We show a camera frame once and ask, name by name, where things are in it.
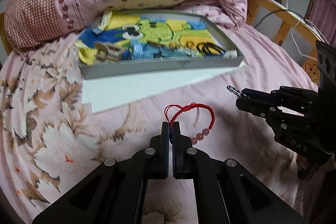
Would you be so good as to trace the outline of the red checkered pillow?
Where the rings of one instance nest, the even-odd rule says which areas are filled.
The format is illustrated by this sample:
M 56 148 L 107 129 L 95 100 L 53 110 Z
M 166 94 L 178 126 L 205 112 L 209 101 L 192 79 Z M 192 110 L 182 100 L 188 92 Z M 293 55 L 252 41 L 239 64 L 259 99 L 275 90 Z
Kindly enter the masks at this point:
M 47 40 L 62 36 L 55 0 L 9 0 L 5 9 L 5 33 L 21 59 Z

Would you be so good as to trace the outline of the grey tray with frog drawing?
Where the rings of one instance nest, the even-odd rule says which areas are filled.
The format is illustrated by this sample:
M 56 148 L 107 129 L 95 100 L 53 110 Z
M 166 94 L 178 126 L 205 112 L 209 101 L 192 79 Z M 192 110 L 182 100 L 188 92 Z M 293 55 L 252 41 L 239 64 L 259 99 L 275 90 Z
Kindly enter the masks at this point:
M 96 42 L 125 47 L 120 61 L 96 58 Z M 234 42 L 197 14 L 174 10 L 111 12 L 85 28 L 75 43 L 86 80 L 152 71 L 236 67 L 244 55 Z M 236 50 L 238 57 L 223 53 Z

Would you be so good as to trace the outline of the white paper sheet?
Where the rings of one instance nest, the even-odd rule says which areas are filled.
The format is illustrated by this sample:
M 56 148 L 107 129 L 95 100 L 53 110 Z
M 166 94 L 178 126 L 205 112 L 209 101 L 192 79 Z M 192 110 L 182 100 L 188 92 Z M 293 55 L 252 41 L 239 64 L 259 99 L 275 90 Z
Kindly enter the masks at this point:
M 92 113 L 99 113 L 172 89 L 211 79 L 223 73 L 230 73 L 244 67 L 244 65 L 245 62 L 242 61 L 236 67 L 147 72 L 84 80 L 81 102 L 84 105 L 89 104 Z

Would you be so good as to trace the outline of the white small hair clip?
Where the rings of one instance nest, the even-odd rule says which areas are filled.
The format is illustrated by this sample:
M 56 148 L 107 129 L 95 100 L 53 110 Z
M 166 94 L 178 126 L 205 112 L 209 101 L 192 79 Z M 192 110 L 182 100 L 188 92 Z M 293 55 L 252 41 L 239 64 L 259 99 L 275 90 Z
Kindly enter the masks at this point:
M 236 50 L 228 50 L 223 53 L 225 59 L 235 59 L 238 57 L 238 52 Z

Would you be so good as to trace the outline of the pink floral bed sheet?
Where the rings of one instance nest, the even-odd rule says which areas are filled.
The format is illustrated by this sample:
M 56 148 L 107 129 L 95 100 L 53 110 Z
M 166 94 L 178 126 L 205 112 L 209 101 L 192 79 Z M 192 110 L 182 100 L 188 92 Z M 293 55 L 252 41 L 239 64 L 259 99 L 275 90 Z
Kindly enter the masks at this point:
M 236 108 L 228 85 L 270 92 L 317 90 L 281 47 L 251 26 L 226 30 L 245 56 L 242 68 L 129 105 L 93 114 L 81 102 L 77 34 L 47 43 L 1 70 L 1 188 L 24 223 L 105 159 L 130 158 L 161 132 L 167 105 L 209 105 L 215 125 L 197 144 L 210 157 L 234 158 L 299 214 L 310 205 L 297 155 L 273 139 L 261 118 Z

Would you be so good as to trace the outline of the beige hair claw clip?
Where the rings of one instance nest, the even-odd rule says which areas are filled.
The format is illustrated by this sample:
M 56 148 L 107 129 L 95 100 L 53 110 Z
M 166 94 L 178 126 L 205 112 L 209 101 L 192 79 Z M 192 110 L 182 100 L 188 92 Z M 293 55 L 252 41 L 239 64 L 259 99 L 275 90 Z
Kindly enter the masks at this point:
M 120 61 L 122 60 L 123 53 L 126 51 L 125 47 L 110 42 L 96 42 L 94 46 L 97 50 L 96 58 L 100 61 Z

